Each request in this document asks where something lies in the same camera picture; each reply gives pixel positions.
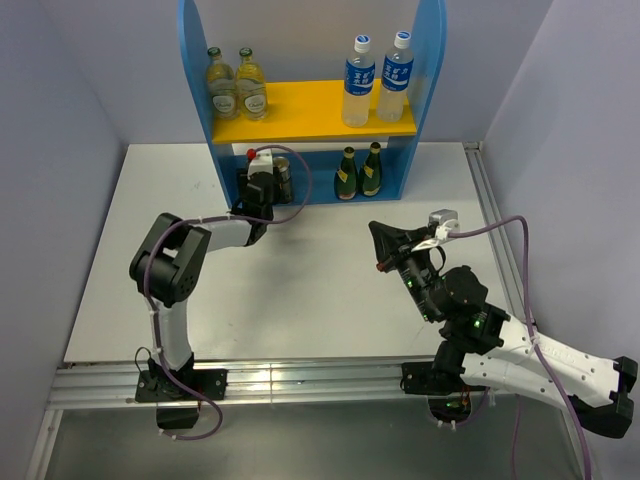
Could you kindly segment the black gold can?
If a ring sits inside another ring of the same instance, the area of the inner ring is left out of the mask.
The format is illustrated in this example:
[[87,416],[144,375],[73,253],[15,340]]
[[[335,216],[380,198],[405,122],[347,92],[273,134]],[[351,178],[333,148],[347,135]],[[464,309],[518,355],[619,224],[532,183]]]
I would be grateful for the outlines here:
[[279,188],[279,202],[289,204],[294,201],[294,190],[290,170],[290,162],[284,156],[273,158],[274,167],[277,169],[277,179]]

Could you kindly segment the green glass bottle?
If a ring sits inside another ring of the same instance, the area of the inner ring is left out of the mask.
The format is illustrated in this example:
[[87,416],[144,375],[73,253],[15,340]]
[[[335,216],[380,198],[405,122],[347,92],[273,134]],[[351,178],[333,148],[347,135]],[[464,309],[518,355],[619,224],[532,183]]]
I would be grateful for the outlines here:
[[373,142],[359,171],[359,191],[366,197],[378,194],[382,183],[381,145]]
[[352,200],[358,191],[358,171],[355,163],[355,149],[346,147],[334,175],[334,193],[338,200]]

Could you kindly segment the Pocari water bottle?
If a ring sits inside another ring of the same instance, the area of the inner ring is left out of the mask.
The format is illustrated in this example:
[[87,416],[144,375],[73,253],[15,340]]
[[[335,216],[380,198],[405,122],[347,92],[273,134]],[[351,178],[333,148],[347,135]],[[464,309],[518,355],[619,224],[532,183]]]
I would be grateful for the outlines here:
[[375,79],[375,59],[370,48],[368,35],[356,36],[345,61],[341,118],[348,127],[362,127],[368,121]]
[[409,31],[397,32],[393,46],[385,54],[376,108],[377,117],[383,122],[397,122],[403,115],[414,62],[411,39]]

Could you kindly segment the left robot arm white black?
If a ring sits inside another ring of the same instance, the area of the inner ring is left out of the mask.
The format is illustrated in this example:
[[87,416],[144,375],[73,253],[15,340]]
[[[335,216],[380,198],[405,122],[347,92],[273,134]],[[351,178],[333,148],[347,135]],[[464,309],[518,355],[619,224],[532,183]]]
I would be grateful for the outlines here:
[[153,346],[145,385],[167,399],[189,398],[204,389],[194,371],[194,352],[188,339],[186,301],[194,291],[205,256],[211,252],[254,245],[273,220],[273,206],[289,201],[287,180],[277,168],[270,174],[236,172],[239,198],[231,214],[208,224],[188,224],[170,214],[160,214],[134,255],[129,276],[141,294],[152,300]]

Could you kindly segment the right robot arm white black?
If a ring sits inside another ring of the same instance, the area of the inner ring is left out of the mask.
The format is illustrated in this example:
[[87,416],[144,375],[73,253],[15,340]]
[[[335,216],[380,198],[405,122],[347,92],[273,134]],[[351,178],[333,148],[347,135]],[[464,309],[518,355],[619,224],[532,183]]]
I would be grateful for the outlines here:
[[440,324],[435,357],[402,366],[407,394],[449,395],[464,387],[519,394],[563,409],[572,407],[581,427],[620,439],[631,426],[629,394],[638,375],[636,361],[597,357],[528,328],[513,314],[488,302],[488,289],[471,267],[443,271],[431,253],[442,253],[457,215],[443,211],[429,223],[405,230],[372,221],[377,269],[397,272],[422,319]]

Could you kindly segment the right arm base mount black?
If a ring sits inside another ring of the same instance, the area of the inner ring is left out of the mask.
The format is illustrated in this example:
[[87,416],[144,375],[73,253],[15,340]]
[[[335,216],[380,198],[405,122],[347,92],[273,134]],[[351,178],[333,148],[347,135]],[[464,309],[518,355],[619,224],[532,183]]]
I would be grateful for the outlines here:
[[470,423],[490,403],[486,387],[469,386],[459,375],[439,372],[433,361],[404,362],[401,374],[400,389],[427,399],[428,415],[438,428],[455,430]]

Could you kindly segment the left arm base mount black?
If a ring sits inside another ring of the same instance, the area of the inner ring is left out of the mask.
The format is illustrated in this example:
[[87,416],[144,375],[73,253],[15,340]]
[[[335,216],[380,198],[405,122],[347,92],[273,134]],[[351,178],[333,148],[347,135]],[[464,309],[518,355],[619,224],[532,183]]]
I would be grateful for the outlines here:
[[[227,386],[226,369],[192,372],[186,380],[187,386],[211,400],[224,399]],[[165,430],[190,430],[199,420],[203,401],[169,380],[163,371],[149,370],[139,374],[134,402],[145,406],[156,406],[157,426]]]

